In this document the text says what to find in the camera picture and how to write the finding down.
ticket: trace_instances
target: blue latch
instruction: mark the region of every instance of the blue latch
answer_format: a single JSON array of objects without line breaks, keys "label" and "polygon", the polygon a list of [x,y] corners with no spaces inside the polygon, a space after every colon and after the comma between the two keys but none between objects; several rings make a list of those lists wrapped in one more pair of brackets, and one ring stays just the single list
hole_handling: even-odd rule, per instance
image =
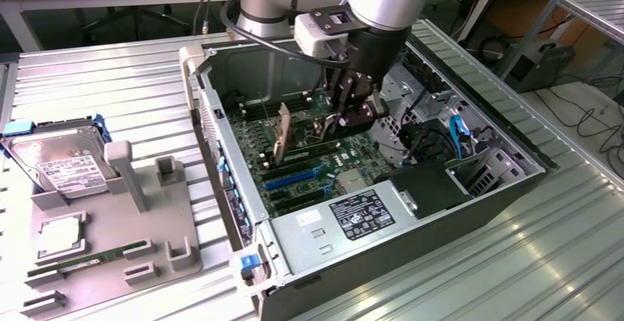
[{"label": "blue latch", "polygon": [[224,156],[219,158],[219,164],[216,167],[220,173],[225,170],[225,157]]},{"label": "blue latch", "polygon": [[27,135],[32,133],[33,128],[35,128],[35,124],[32,121],[8,122],[7,125],[4,125],[4,130],[1,131],[1,135],[4,137]]},{"label": "blue latch", "polygon": [[241,272],[247,272],[261,265],[260,257],[257,256],[257,254],[245,255],[244,257],[241,257],[241,263]]},{"label": "blue latch", "polygon": [[104,117],[100,114],[96,114],[92,117],[92,121],[101,129],[101,138],[104,139],[104,143],[112,142],[113,139],[111,137],[111,133],[108,132],[107,122],[104,121]]}]

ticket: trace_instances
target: power supply label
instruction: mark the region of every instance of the power supply label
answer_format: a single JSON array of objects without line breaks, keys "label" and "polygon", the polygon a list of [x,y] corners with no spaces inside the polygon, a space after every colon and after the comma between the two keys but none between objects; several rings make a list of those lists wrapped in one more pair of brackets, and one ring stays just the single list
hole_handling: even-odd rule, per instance
[{"label": "power supply label", "polygon": [[43,162],[37,164],[37,168],[61,194],[105,184],[104,175],[91,155]]},{"label": "power supply label", "polygon": [[395,223],[393,217],[373,189],[329,204],[344,235],[352,241]]}]

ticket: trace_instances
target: table leg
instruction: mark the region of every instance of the table leg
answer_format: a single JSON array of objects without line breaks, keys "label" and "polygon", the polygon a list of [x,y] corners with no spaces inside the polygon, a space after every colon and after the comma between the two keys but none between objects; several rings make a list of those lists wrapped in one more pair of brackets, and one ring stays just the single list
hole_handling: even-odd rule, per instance
[{"label": "table leg", "polygon": [[615,58],[617,58],[617,56],[620,55],[623,51],[624,51],[624,46],[621,45],[617,45],[617,47],[612,49],[609,54],[607,54],[607,56],[596,64],[592,75],[585,79],[587,83],[589,83],[589,81],[597,77],[597,75],[603,72],[607,65],[609,65],[609,63],[615,60]]},{"label": "table leg", "polygon": [[524,38],[520,41],[519,46],[512,51],[512,53],[508,54],[505,58],[503,58],[503,61],[500,62],[499,67],[496,68],[496,71],[495,71],[495,73],[497,74],[501,80],[505,80],[507,75],[511,73],[513,66],[520,60],[520,57],[524,54],[528,45],[533,42],[535,38],[537,37],[539,30],[547,24],[547,21],[549,20],[549,16],[553,13],[557,3],[559,3],[559,0],[548,1],[548,4],[545,5],[544,10],[537,17],[537,20],[531,26],[528,32],[524,34]]},{"label": "table leg", "polygon": [[21,15],[23,12],[19,2],[0,1],[0,15],[9,26],[17,43],[20,43],[21,50],[37,52],[41,50],[41,43],[39,43],[37,35]]}]

